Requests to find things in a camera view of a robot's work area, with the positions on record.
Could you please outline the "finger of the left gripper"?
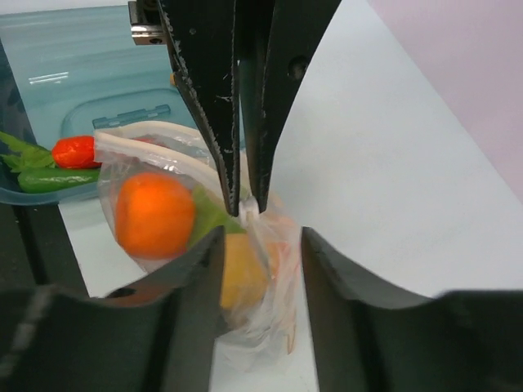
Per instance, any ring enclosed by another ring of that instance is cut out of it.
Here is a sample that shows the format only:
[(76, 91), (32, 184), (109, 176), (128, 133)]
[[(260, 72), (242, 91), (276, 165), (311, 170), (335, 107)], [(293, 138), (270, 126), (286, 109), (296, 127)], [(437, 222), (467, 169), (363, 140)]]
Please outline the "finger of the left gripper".
[(248, 174), (266, 210), (275, 150), (302, 79), (340, 0), (240, 3), (240, 104)]

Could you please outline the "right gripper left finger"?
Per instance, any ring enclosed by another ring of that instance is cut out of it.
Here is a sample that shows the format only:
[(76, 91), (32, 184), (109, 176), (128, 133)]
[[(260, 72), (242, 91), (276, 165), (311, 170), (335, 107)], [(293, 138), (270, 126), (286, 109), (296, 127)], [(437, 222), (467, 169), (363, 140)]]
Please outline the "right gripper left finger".
[(106, 298), (55, 285), (1, 294), (4, 391), (206, 391), (225, 234)]

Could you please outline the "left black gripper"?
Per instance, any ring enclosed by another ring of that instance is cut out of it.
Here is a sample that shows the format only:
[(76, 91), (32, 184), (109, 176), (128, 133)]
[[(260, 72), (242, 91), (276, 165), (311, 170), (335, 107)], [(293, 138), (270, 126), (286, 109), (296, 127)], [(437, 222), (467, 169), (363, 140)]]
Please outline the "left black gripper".
[(136, 45), (165, 44), (163, 21), (178, 90), (211, 152), (232, 216), (239, 214), (240, 185), (235, 5), (235, 1), (127, 2)]

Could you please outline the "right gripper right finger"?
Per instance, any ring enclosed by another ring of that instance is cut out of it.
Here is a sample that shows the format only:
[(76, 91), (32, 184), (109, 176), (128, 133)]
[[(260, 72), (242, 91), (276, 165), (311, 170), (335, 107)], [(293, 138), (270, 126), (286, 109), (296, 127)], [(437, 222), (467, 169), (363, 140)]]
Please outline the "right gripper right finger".
[(322, 391), (519, 391), (522, 293), (420, 296), (302, 231), (311, 341)]

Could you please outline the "orange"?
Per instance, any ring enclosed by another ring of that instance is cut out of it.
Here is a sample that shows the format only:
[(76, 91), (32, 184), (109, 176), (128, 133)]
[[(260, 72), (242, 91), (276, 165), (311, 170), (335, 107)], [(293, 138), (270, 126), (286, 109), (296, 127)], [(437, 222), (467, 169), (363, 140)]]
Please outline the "orange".
[(191, 192), (176, 178), (142, 172), (123, 182), (114, 213), (118, 245), (136, 259), (160, 261), (182, 254), (195, 219)]

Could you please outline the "green star fruit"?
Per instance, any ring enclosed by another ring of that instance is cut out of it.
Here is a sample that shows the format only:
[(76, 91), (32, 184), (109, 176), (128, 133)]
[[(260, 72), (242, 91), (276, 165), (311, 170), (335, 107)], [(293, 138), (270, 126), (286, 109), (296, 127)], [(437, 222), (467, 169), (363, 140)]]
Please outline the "green star fruit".
[(187, 247), (193, 247), (209, 231), (217, 226), (224, 226), (227, 234), (244, 234), (246, 230), (240, 223), (228, 214), (223, 201), (211, 190), (196, 185), (192, 189), (192, 199), (195, 205), (194, 227)]

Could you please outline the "clear zip top bag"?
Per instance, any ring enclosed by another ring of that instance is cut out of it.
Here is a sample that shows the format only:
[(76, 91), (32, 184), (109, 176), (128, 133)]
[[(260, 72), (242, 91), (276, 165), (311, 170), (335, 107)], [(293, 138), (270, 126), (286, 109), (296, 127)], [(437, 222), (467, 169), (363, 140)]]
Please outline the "clear zip top bag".
[(244, 371), (272, 368), (292, 352), (301, 231), (272, 198), (260, 212), (240, 177), (239, 215), (231, 216), (217, 169), (199, 132), (145, 121), (99, 129), (102, 211), (117, 244), (153, 272), (190, 250), (214, 228), (225, 231), (219, 350)]

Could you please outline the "red apple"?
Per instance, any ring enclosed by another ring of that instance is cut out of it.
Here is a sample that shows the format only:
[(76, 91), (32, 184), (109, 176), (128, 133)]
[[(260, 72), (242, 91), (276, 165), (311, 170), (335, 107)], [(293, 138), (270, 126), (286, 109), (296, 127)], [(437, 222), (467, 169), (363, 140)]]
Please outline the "red apple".
[(270, 223), (270, 229), (270, 239), (266, 245), (272, 278), (277, 283), (290, 284), (301, 261), (301, 229), (288, 217), (277, 217)]

